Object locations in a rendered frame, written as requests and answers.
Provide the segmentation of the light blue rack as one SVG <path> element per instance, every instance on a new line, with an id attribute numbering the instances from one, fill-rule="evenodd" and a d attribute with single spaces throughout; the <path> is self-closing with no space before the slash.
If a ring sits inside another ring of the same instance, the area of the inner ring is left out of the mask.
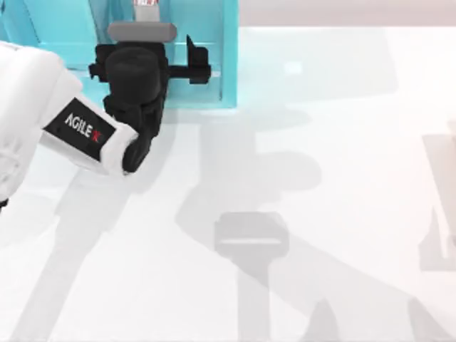
<path id="1" fill-rule="evenodd" d="M 166 108 L 233 108 L 237 104 L 238 0 L 160 0 L 160 23 L 174 24 L 165 43 L 171 65 L 187 66 L 186 36 L 209 51 L 208 84 L 172 78 Z M 95 47 L 113 42 L 108 26 L 136 21 L 133 0 L 0 0 L 0 41 L 57 53 L 81 80 L 84 93 L 102 103 L 108 85 L 89 76 Z"/>

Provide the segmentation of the red and white book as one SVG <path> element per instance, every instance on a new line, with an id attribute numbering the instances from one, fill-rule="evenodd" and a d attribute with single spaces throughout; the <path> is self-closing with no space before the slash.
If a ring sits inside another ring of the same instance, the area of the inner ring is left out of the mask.
<path id="1" fill-rule="evenodd" d="M 160 0 L 133 0 L 136 21 L 160 22 Z"/>

